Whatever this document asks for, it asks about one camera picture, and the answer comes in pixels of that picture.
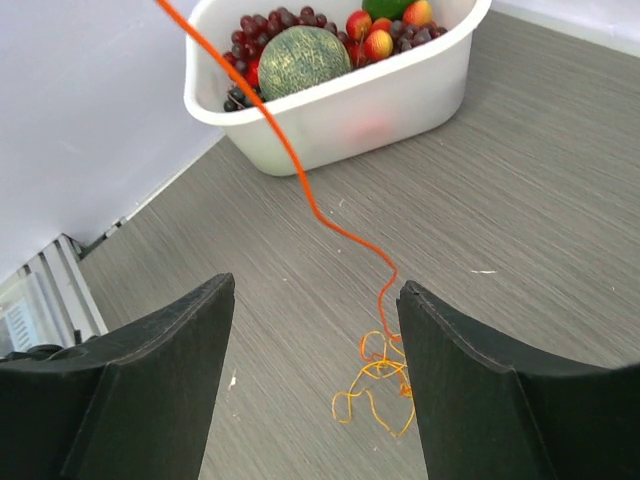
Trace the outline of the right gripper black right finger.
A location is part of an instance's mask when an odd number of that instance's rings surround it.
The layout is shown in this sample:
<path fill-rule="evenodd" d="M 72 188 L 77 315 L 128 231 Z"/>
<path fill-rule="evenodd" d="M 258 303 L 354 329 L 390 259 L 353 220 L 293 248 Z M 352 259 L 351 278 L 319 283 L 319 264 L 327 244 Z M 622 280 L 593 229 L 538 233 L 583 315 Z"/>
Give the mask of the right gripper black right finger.
<path fill-rule="evenodd" d="M 638 477 L 637 365 L 533 347 L 414 281 L 397 311 L 430 478 Z"/>

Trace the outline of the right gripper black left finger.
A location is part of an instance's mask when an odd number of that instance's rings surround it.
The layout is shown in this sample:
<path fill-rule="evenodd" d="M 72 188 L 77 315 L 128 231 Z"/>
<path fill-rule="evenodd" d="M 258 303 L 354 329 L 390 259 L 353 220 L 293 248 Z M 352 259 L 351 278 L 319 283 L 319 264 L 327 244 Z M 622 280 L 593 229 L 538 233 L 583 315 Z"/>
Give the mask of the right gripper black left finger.
<path fill-rule="evenodd" d="M 2 477 L 197 478 L 234 288 L 219 274 L 105 335 L 3 358 Z"/>

